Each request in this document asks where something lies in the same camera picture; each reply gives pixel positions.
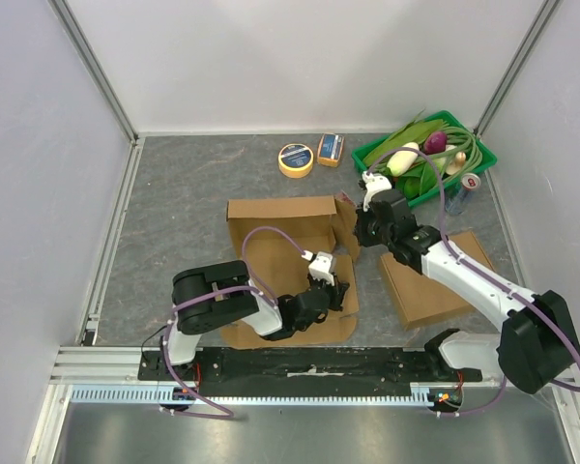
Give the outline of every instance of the green basket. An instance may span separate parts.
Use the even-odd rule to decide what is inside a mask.
[[[425,121],[432,121],[434,119],[442,119],[443,121],[445,121],[446,123],[448,123],[450,126],[455,126],[457,128],[464,128],[464,126],[453,117],[453,115],[451,113],[449,113],[448,111],[439,111],[438,113],[434,113],[431,116],[428,116],[427,118],[425,118]],[[357,172],[359,172],[360,174],[363,173],[364,171],[367,170],[367,166],[365,166],[365,164],[363,164],[363,159],[369,155],[369,153],[376,148],[378,145],[380,145],[381,143],[383,143],[386,139],[387,139],[388,135],[385,135],[382,138],[379,138],[378,140],[374,140],[373,142],[368,143],[367,145],[363,145],[362,147],[357,148],[356,150],[353,150],[352,152],[352,159],[355,161],[355,168],[357,169]],[[476,174],[479,174],[480,172],[483,172],[485,169],[487,169],[490,166],[493,166],[494,164],[496,164],[496,156],[490,152],[487,147],[485,145],[483,145],[481,142],[477,141],[477,146],[479,148],[479,151],[481,152],[481,164],[479,166],[477,166],[473,172]],[[456,182],[459,182],[459,179],[453,179],[451,181],[445,181],[445,189],[448,189],[449,187],[455,185]],[[421,196],[418,196],[417,198],[414,198],[412,200],[410,200],[408,202],[408,204],[411,206],[411,208],[413,206],[417,206],[420,203],[423,203],[425,200],[431,198],[434,195],[438,194],[438,189],[435,188],[431,191],[429,191],[428,193],[424,193]]]

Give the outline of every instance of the cardboard box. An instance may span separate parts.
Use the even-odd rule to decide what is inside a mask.
[[[473,232],[454,235],[451,239],[483,266],[494,269]],[[474,310],[443,284],[399,264],[390,253],[380,257],[378,268],[405,330],[442,322]]]
[[[230,200],[227,225],[232,245],[241,256],[243,239],[260,225],[271,225],[286,232],[301,247],[314,253],[333,252],[336,243],[345,246],[349,255],[337,255],[335,272],[341,281],[350,283],[342,311],[329,311],[327,320],[313,324],[305,332],[291,338],[267,341],[243,322],[221,329],[221,336],[233,348],[262,348],[334,343],[347,339],[357,327],[359,298],[353,261],[359,256],[359,243],[353,234],[357,216],[352,205],[332,196],[304,198],[271,198],[262,200]],[[296,295],[309,286],[307,266],[297,250],[274,231],[253,235],[246,248],[251,268],[277,296]]]

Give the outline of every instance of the gray floor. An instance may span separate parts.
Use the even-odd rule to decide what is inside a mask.
[[[494,392],[466,389],[465,403],[485,404]],[[232,409],[238,420],[71,404],[54,464],[573,463],[550,391],[530,399],[510,390],[488,412],[458,420],[402,407]]]
[[[149,137],[133,187],[125,224],[102,306],[97,344],[141,343],[167,319],[171,279],[188,268],[235,258],[226,224],[230,198],[335,194],[344,190],[360,201],[351,151],[374,134],[346,136],[338,168],[315,165],[305,178],[284,177],[277,168],[279,149],[291,142],[316,148],[319,135],[227,135]],[[420,222],[436,225],[437,199],[415,209]],[[473,229],[497,272],[515,280],[505,236],[490,190],[484,186],[450,233]],[[495,332],[478,313],[405,332],[376,269],[383,248],[364,249],[356,264],[359,325],[346,346],[419,347],[447,327]],[[223,344],[218,333],[203,344]]]

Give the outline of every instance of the wall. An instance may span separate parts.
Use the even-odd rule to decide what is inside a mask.
[[[128,152],[48,3],[0,1],[0,464],[74,341]]]
[[[474,125],[541,0],[70,0],[138,131]]]
[[[580,0],[563,2],[484,137],[523,274],[580,338]]]

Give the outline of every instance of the soda can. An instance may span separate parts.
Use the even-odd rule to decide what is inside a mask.
[[[462,214],[467,203],[475,195],[481,185],[481,179],[477,174],[468,172],[460,178],[455,186],[449,190],[449,196],[445,203],[445,211],[452,216]]]

